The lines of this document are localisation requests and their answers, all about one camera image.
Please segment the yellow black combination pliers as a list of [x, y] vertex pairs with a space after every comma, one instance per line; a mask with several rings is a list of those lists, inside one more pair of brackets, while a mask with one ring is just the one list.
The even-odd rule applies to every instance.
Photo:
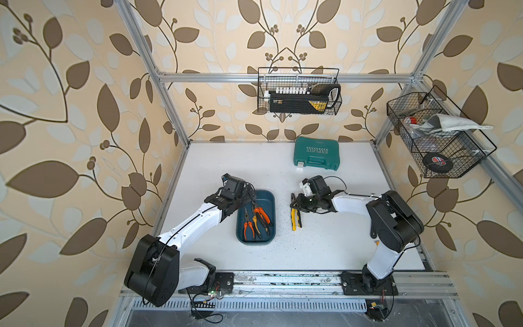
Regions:
[[292, 224], [292, 230], [297, 231], [298, 228], [302, 228], [302, 219], [300, 211], [296, 209], [296, 197], [292, 193], [291, 194], [291, 224]]

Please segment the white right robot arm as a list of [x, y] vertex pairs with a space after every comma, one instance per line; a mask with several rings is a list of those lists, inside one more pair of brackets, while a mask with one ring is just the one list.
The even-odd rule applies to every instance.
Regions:
[[355, 213], [370, 219], [370, 237], [379, 244], [362, 269], [362, 285], [376, 288], [394, 271], [404, 252], [421, 241], [424, 225], [407, 202], [394, 190], [380, 196], [332, 191], [318, 175], [300, 183], [302, 193], [291, 199], [290, 207], [304, 213]]

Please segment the small orange handled pliers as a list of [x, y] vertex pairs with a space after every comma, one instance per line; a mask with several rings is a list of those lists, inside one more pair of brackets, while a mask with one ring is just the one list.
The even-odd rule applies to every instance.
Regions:
[[250, 220], [247, 210], [245, 210], [244, 213], [243, 238], [246, 243], [254, 242], [256, 240], [253, 222]]

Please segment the large orange handled pliers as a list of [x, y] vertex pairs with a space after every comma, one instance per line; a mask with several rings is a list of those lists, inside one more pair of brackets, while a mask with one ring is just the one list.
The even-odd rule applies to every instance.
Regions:
[[264, 230], [266, 231], [266, 234], [268, 236], [271, 235], [270, 227], [272, 227], [272, 222], [268, 216], [268, 214], [265, 212], [261, 206], [258, 205], [258, 203], [254, 200], [251, 201], [253, 212], [257, 215], [257, 222], [260, 222]]

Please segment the small yellow handled pliers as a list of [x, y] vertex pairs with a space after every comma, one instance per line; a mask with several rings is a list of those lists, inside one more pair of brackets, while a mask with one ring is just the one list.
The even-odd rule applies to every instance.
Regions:
[[254, 227], [256, 237], [261, 239], [262, 235], [261, 235], [260, 229], [258, 228], [257, 215], [255, 213], [253, 214], [253, 227]]

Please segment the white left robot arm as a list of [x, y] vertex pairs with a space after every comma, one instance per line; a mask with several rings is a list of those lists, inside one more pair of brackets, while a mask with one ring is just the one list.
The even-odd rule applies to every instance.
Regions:
[[200, 237], [255, 197], [252, 184], [230, 179], [178, 226], [157, 237], [142, 237], [124, 286], [160, 307], [178, 290], [205, 285], [214, 266], [201, 259], [186, 265], [182, 263], [183, 256]]

